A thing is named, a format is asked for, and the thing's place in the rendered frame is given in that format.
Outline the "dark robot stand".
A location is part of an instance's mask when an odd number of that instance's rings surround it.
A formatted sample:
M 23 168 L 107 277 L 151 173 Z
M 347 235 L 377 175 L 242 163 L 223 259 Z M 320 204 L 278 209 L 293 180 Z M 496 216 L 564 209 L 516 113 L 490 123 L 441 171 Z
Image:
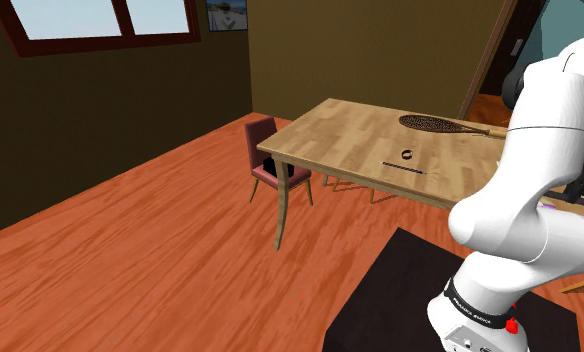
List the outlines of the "dark robot stand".
M 462 262 L 397 229 L 326 330 L 322 352 L 445 352 L 427 305 Z M 531 352 L 581 352 L 574 312 L 529 292 L 516 319 Z

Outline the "brown wooden racket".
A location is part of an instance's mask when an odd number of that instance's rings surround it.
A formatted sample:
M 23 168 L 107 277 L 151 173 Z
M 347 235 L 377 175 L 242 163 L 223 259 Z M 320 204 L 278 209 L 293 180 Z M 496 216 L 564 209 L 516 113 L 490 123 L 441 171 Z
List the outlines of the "brown wooden racket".
M 456 123 L 447 119 L 432 116 L 415 114 L 403 115 L 399 118 L 399 122 L 403 126 L 411 129 L 433 133 L 471 133 L 497 138 L 505 138 L 507 136 L 506 131 L 470 127 L 461 123 Z

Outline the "wooden chair legs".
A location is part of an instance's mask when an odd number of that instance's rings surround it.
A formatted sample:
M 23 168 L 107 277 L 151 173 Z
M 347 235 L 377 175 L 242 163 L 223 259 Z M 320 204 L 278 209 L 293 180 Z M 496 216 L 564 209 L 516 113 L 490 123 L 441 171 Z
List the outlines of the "wooden chair legs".
M 330 177 L 331 176 L 324 174 L 324 176 L 322 178 L 322 186 L 323 187 L 327 187 L 329 185 L 328 180 Z M 335 176 L 333 176 L 333 177 L 335 178 L 335 181 L 333 182 L 331 189 L 333 192 L 335 192 L 335 191 L 337 191 L 337 187 L 340 184 L 342 179 L 339 177 L 335 177 Z M 369 203 L 370 204 L 374 204 L 374 196 L 375 196 L 375 189 L 369 188 Z

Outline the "light wooden table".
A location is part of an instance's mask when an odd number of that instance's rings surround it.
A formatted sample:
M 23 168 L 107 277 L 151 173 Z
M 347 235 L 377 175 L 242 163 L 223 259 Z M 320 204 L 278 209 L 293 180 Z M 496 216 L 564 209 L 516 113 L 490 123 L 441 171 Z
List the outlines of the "light wooden table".
M 506 131 L 505 138 L 471 133 L 433 133 L 403 126 L 402 110 L 329 98 L 257 145 L 270 153 L 278 172 L 278 220 L 274 245 L 282 243 L 291 190 L 288 165 L 450 210 L 482 189 L 494 175 L 505 179 L 501 193 L 550 173 L 561 159 L 581 162 L 566 142 L 532 135 L 525 142 L 500 127 L 463 121 L 466 126 Z M 425 171 L 416 174 L 381 165 L 386 161 Z

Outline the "red upholstered chair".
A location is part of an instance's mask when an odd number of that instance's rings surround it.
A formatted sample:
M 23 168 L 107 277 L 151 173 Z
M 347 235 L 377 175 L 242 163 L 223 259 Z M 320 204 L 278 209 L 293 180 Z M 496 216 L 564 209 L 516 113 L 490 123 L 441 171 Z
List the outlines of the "red upholstered chair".
M 253 185 L 249 201 L 252 201 L 259 182 L 265 183 L 272 188 L 278 187 L 277 171 L 274 160 L 270 153 L 260 151 L 257 145 L 277 132 L 273 117 L 264 118 L 258 121 L 250 122 L 244 125 L 246 142 L 248 148 L 248 158 L 251 175 L 253 176 Z M 310 204 L 313 204 L 313 198 L 310 185 L 311 171 L 306 168 L 298 167 L 292 164 L 288 165 L 288 179 L 290 188 L 294 189 L 304 184 Z

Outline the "brown doorway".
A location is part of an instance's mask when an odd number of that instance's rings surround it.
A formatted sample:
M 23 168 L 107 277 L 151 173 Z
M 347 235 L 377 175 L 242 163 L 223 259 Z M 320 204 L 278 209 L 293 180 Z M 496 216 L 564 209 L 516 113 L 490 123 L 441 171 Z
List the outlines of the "brown doorway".
M 458 118 L 507 127 L 511 110 L 501 97 L 506 75 L 542 14 L 546 0 L 503 0 L 483 56 L 478 64 Z

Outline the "red-framed window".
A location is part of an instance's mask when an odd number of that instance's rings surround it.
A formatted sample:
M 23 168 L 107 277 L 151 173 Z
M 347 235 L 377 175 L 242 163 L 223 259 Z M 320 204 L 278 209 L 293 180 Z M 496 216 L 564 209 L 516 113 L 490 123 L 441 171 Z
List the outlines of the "red-framed window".
M 195 43 L 195 0 L 0 0 L 19 57 Z

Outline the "framed wall picture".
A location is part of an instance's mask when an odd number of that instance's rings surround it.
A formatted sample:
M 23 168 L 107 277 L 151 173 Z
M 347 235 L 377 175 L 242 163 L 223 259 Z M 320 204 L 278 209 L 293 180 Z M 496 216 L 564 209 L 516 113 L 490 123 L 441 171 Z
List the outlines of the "framed wall picture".
M 247 0 L 206 0 L 210 32 L 246 31 Z

